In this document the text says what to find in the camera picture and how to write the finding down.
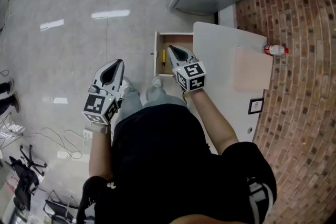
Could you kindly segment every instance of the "forearm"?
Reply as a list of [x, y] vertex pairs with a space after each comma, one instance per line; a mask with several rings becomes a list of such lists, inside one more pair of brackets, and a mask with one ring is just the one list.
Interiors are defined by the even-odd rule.
[[189, 95], [218, 154], [222, 154], [228, 146], [238, 143], [235, 131], [204, 90], [196, 90]]
[[94, 131], [89, 162], [89, 175], [112, 178], [111, 135]]

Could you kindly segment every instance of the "black and white square marker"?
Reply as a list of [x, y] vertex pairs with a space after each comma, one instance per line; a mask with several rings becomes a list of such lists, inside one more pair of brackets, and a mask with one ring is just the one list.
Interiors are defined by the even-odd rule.
[[187, 81], [185, 78], [181, 76], [180, 73], [177, 72], [177, 82], [184, 88], [187, 88]]
[[200, 65], [197, 63], [184, 67], [184, 70], [187, 72], [188, 77], [194, 77], [204, 73]]
[[199, 78], [196, 78], [196, 79], [191, 79], [189, 81], [190, 90], [192, 91], [192, 90], [203, 87], [204, 86], [204, 80], [205, 80], [205, 76], [202, 76], [202, 77], [199, 77]]
[[116, 113], [117, 110], [118, 110], [118, 105], [117, 105], [116, 100], [114, 100], [112, 104], [110, 105], [109, 109], [107, 109], [105, 113], [105, 118], [107, 119], [107, 121], [110, 121], [112, 119], [113, 115]]
[[86, 114], [86, 113], [84, 113], [84, 115], [88, 118], [89, 121], [98, 122], [98, 123], [105, 123], [104, 120], [100, 116], [90, 115], [90, 114]]
[[103, 109], [104, 101], [104, 96], [89, 94], [84, 111], [100, 114]]

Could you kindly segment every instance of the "plastic bottle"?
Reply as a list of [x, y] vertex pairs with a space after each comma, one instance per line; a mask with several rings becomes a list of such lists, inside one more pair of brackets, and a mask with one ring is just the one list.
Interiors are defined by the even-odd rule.
[[266, 45], [264, 47], [264, 52], [268, 55], [282, 55], [287, 54], [289, 49], [280, 45]]

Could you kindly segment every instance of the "white desk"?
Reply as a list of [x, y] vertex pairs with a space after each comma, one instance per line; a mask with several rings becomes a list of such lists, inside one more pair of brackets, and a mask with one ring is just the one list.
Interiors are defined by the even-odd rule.
[[248, 115], [250, 99], [262, 98], [263, 90], [233, 88], [235, 48], [262, 51], [266, 37], [225, 26], [194, 24], [194, 53], [207, 71], [205, 90], [235, 130], [239, 141], [251, 142], [259, 113]]

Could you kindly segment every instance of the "drawer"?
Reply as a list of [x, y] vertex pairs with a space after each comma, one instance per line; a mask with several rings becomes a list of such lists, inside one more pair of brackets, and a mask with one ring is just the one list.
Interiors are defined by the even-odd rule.
[[[173, 67], [168, 55], [168, 46], [178, 45], [193, 51], [193, 33], [159, 33], [155, 32], [154, 76], [172, 77]], [[166, 50], [166, 64], [162, 64], [163, 50]]]

